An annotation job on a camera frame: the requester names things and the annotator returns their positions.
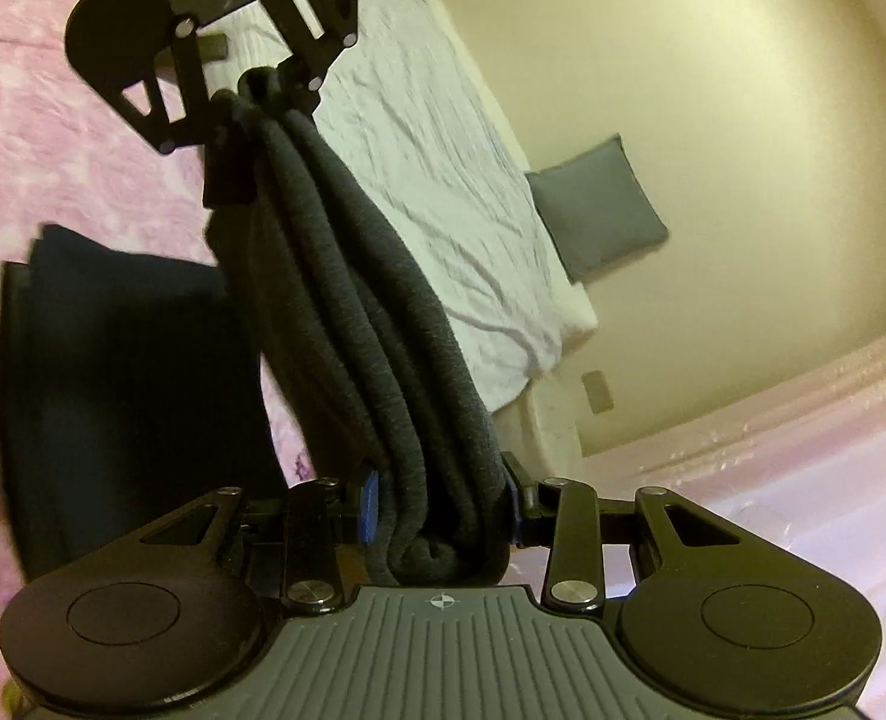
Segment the black fleece pants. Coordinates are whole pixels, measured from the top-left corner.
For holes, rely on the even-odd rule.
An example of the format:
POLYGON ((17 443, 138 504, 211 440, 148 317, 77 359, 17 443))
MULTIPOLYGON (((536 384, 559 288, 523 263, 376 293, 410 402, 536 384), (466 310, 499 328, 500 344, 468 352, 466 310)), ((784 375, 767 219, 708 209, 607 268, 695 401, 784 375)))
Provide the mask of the black fleece pants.
POLYGON ((375 485, 370 575, 497 582, 510 481, 429 280, 278 71, 246 71, 210 110, 208 247, 316 472, 375 485))

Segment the pink curtain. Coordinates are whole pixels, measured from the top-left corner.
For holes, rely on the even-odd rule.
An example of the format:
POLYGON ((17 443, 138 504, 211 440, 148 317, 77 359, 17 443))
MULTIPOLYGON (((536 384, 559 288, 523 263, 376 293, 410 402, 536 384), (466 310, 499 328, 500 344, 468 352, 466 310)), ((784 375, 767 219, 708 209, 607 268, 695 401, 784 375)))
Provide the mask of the pink curtain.
POLYGON ((852 583, 884 628, 861 706, 886 718, 886 335, 575 473, 606 497, 672 489, 852 583))

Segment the stack of folded dark clothes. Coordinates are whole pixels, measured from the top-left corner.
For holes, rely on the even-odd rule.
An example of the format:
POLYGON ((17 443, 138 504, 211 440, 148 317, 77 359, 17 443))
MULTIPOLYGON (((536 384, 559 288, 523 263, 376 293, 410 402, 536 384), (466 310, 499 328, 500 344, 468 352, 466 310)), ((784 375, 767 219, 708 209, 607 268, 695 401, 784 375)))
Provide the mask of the stack of folded dark clothes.
POLYGON ((69 245, 0 275, 0 476, 34 580, 225 486, 285 486, 215 266, 69 245))

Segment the grey pillow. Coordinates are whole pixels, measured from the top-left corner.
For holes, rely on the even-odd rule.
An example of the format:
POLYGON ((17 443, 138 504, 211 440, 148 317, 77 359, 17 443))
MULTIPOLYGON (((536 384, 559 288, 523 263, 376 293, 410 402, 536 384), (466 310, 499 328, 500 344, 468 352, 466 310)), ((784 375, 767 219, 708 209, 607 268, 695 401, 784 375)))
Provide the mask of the grey pillow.
POLYGON ((638 181, 619 133, 565 163, 528 172, 526 179, 575 283, 668 242, 669 229, 638 181))

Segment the beige wall socket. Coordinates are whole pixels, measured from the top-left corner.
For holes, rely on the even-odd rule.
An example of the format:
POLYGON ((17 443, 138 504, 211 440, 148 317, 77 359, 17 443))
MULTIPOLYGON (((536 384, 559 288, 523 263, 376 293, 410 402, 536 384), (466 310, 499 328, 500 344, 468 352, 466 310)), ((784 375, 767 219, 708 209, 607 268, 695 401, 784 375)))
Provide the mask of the beige wall socket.
POLYGON ((614 398, 610 393, 609 383, 601 371, 588 371, 582 376, 588 408, 593 415, 601 415, 614 410, 614 398))

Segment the pink rose blanket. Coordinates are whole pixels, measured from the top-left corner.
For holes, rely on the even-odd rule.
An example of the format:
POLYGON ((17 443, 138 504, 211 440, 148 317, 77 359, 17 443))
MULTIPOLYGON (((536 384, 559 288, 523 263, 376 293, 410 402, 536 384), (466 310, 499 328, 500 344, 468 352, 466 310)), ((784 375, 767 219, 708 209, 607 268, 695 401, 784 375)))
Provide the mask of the pink rose blanket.
MULTIPOLYGON (((69 245, 205 265, 202 160, 160 156, 65 58, 79 0, 0 0, 0 275, 69 245)), ((23 583, 0 483, 0 616, 23 583)), ((0 656, 0 718, 26 702, 0 656)))

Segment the grey striped duvet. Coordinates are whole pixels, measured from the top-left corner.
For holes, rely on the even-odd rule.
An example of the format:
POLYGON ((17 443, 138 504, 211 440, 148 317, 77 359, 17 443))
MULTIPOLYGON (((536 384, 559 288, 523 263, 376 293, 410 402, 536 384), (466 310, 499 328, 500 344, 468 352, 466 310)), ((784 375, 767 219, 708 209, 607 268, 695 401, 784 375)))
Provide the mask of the grey striped duvet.
POLYGON ((358 0, 313 119, 445 306, 500 410, 598 327, 542 224, 493 96, 432 0, 358 0))

